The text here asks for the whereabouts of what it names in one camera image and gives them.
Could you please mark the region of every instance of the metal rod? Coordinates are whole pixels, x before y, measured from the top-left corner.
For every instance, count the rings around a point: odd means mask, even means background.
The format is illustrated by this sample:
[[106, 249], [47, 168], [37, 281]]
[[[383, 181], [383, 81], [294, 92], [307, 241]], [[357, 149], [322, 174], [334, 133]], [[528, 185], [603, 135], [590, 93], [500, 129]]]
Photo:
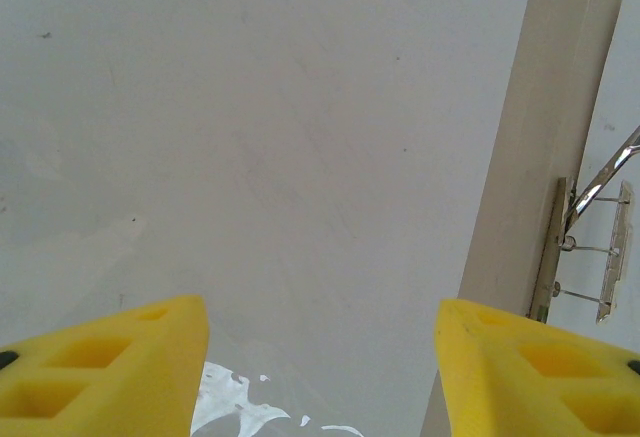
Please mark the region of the metal rod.
[[595, 250], [596, 252], [604, 252], [605, 254], [618, 256], [618, 252], [613, 249], [604, 249], [602, 247], [587, 247], [587, 246], [576, 246], [572, 247], [571, 250]]
[[605, 302], [604, 300], [596, 299], [595, 297], [589, 297], [588, 295], [579, 294], [577, 292], [571, 292], [570, 290], [558, 289], [558, 292], [560, 292], [561, 294], [570, 295], [571, 297], [578, 297], [579, 299], [595, 302], [596, 304], [611, 305], [611, 302]]
[[598, 202], [615, 202], [617, 204], [630, 204], [629, 200], [620, 200], [619, 197], [596, 197], [593, 200], [597, 200]]
[[629, 136], [624, 144], [613, 154], [609, 162], [598, 172], [594, 179], [584, 189], [582, 194], [569, 208], [564, 221], [564, 229], [567, 232], [578, 221], [589, 204], [604, 186], [613, 178], [620, 168], [634, 155], [640, 152], [640, 126]]

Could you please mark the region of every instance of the white paint splatter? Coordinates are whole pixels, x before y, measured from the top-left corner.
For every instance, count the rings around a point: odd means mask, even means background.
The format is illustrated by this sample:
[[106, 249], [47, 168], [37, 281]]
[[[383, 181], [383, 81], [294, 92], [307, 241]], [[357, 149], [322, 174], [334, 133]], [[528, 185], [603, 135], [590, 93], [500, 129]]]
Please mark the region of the white paint splatter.
[[253, 437], [270, 420], [291, 418], [277, 407], [249, 402], [249, 384], [246, 377], [221, 365], [205, 362], [191, 421], [191, 435], [209, 422], [232, 414], [240, 418], [238, 437]]
[[352, 434], [359, 437], [364, 437], [364, 435], [362, 435], [358, 429], [354, 429], [353, 427], [350, 427], [348, 425], [323, 425], [320, 428], [322, 430], [344, 430], [345, 432], [351, 432]]

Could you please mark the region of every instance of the gray surface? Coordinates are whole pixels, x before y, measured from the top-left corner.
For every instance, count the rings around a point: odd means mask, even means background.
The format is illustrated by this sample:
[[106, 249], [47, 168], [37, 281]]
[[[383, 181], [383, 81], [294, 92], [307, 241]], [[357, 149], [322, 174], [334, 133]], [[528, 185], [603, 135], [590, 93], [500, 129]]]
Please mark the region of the gray surface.
[[3, 341], [198, 292], [256, 398], [418, 435], [525, 3], [2, 0]]

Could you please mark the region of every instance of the chrome pipe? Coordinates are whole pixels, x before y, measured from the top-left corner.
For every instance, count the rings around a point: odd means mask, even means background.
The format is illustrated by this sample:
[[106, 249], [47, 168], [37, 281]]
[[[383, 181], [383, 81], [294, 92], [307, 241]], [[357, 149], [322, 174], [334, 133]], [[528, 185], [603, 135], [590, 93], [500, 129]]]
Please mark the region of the chrome pipe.
[[613, 154], [609, 162], [598, 172], [582, 194], [573, 202], [564, 220], [565, 234], [578, 221], [580, 216], [595, 200], [605, 185], [618, 173], [620, 168], [634, 155], [640, 153], [640, 126], [629, 136], [624, 144]]

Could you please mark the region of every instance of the rectangular hole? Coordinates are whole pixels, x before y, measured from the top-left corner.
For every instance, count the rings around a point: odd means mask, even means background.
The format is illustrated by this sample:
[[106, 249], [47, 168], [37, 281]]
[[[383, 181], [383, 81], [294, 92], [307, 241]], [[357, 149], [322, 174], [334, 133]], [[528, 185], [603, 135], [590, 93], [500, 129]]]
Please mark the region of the rectangular hole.
[[585, 352], [567, 344], [525, 344], [520, 355], [545, 377], [606, 377], [608, 374]]
[[138, 320], [158, 320], [167, 313], [167, 309], [155, 309], [138, 315]]
[[131, 344], [120, 337], [92, 337], [79, 340], [56, 354], [48, 367], [103, 369], [108, 367]]
[[570, 395], [562, 398], [571, 412], [592, 432], [638, 435], [640, 402], [624, 395]]
[[77, 382], [22, 382], [0, 394], [0, 418], [51, 419], [85, 387]]

